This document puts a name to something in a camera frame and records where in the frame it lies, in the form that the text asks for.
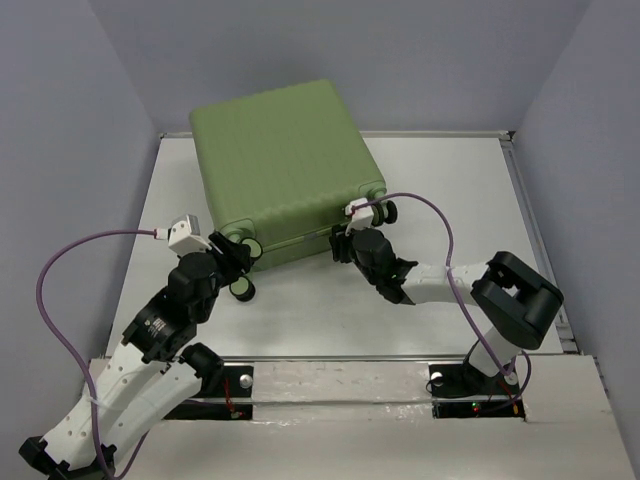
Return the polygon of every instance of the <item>table surface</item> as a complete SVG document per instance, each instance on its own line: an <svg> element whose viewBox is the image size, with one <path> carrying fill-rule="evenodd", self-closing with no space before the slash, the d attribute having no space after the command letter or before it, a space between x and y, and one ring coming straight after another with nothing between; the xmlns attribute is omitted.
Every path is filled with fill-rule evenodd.
<svg viewBox="0 0 640 480"><path fill-rule="evenodd" d="M500 143L491 138L366 138L390 192L406 191L435 202L455 236L454 264L484 262L509 250L535 266L530 240ZM397 202L398 223L383 227L396 253L442 264L447 236L423 204ZM166 227L184 213L213 230L193 140L163 139L140 221ZM175 267L162 242L136 239L107 354ZM221 293L198 341L223 357L464 355L475 338L452 304L392 305L352 265L334 264L329 252L255 275L256 298L238 303ZM477 307L474 318L490 324ZM541 353L562 353L551 328Z"/></svg>
<svg viewBox="0 0 640 480"><path fill-rule="evenodd" d="M434 419L424 363L369 362L361 376L348 363L257 364L254 401L269 402L258 399L255 421L162 422L127 478L633 480L593 360L532 360L526 422Z"/></svg>

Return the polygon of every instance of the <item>robotic arm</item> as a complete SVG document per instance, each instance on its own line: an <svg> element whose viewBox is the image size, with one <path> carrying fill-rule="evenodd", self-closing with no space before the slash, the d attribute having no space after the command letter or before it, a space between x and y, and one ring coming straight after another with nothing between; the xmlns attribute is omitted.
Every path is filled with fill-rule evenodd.
<svg viewBox="0 0 640 480"><path fill-rule="evenodd" d="M333 259L354 263L386 300L395 304L459 301L478 305L493 328L484 335L487 345L506 370L523 349L540 348L564 297L560 290L509 252L498 252L486 265L451 268L459 296L452 292L444 265L425 265L395 255L382 232L370 228L371 207L353 211L365 199L345 209L352 213L346 227L334 227L331 234ZM460 397L478 393L496 381L500 369L485 348L476 342L460 369L439 380L446 388L434 396Z"/></svg>
<svg viewBox="0 0 640 480"><path fill-rule="evenodd" d="M83 397L52 430L29 438L22 457L50 480L101 479L92 428L97 410L101 450L108 468L114 465L156 422L175 406L216 385L224 362L203 344L187 346L199 323L206 322L220 290L248 300L246 278L260 249L236 244L220 233L209 241L199 235L197 219L186 215L171 229L156 231L178 254L178 266L160 290L125 329L105 370L95 382L96 398Z"/></svg>

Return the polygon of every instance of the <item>blue-gray wall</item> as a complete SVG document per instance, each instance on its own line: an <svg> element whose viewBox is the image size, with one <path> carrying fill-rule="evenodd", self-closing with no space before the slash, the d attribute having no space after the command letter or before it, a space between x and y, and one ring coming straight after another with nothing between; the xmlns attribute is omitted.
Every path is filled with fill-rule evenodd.
<svg viewBox="0 0 640 480"><path fill-rule="evenodd" d="M640 477L639 25L637 0L593 3L516 149L571 325L600 360Z"/></svg>
<svg viewBox="0 0 640 480"><path fill-rule="evenodd" d="M75 403L81 376L42 324L38 272L64 244L137 226L157 143L86 0L7 0L0 13L0 477ZM51 271L45 301L85 358L107 338L132 243L105 240Z"/></svg>
<svg viewBox="0 0 640 480"><path fill-rule="evenodd" d="M362 129L515 130L589 0L90 0L157 128L330 78Z"/></svg>

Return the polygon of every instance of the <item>green suitcase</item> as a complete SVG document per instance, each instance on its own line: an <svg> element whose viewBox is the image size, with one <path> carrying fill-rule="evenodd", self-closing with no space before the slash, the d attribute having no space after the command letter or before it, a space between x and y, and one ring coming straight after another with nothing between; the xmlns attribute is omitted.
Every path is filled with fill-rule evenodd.
<svg viewBox="0 0 640 480"><path fill-rule="evenodd" d="M386 193L327 80L201 107L190 122L213 224L262 245L256 270L328 250L350 201Z"/></svg>

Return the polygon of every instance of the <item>green box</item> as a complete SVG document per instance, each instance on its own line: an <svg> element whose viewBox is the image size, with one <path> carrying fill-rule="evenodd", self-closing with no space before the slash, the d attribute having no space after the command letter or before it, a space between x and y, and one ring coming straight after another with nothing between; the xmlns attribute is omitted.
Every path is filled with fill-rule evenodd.
<svg viewBox="0 0 640 480"><path fill-rule="evenodd" d="M232 240L257 239L259 270L328 250L350 201L386 193L327 80L201 107L190 122L213 224Z"/></svg>

